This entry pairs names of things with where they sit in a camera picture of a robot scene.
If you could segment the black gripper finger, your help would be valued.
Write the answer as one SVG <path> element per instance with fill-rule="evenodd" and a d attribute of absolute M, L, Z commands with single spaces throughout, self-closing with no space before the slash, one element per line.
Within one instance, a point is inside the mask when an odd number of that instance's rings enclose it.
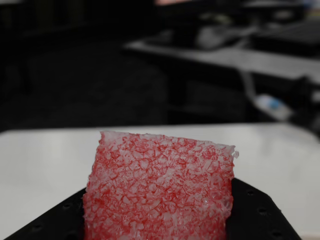
<path fill-rule="evenodd" d="M 83 188 L 40 215 L 7 240 L 83 240 L 85 238 Z"/>
<path fill-rule="evenodd" d="M 226 221 L 228 240 L 299 240 L 281 210 L 264 192 L 235 178 L 233 207 Z"/>

